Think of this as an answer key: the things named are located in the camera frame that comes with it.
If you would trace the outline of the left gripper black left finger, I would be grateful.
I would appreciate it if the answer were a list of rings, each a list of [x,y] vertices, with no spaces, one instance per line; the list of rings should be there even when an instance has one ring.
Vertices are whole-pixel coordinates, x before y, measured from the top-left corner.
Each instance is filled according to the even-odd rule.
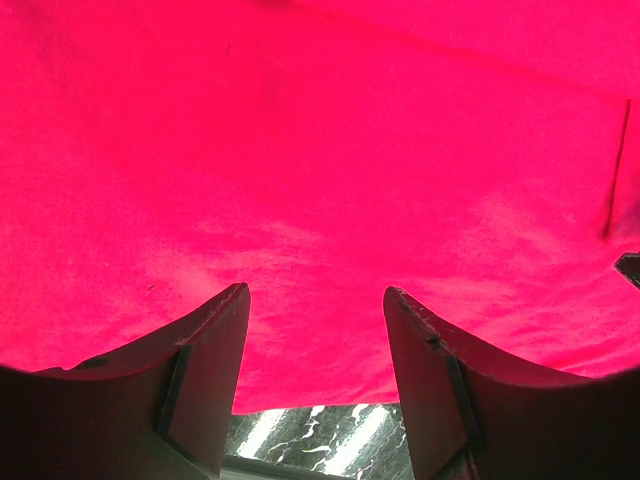
[[[3,367],[2,477],[218,478],[249,311],[236,283],[72,369]]]

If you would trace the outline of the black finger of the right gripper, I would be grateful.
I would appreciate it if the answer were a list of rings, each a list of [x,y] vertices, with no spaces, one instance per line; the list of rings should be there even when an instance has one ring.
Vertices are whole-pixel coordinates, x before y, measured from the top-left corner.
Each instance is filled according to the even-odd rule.
[[[640,289],[640,253],[624,253],[616,262],[616,270]]]

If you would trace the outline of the pink red t shirt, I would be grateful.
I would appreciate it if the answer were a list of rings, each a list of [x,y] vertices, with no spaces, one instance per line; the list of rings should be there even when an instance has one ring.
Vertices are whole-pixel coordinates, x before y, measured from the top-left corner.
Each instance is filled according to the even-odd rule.
[[[228,285],[238,413],[396,399],[396,286],[509,353],[639,362],[635,1],[5,1],[1,361]]]

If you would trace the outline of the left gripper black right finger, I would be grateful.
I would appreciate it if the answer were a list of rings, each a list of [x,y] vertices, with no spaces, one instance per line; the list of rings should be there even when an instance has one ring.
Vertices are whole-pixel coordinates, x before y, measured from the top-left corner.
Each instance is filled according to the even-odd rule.
[[[385,292],[418,479],[635,479],[639,372],[591,379],[519,358]]]

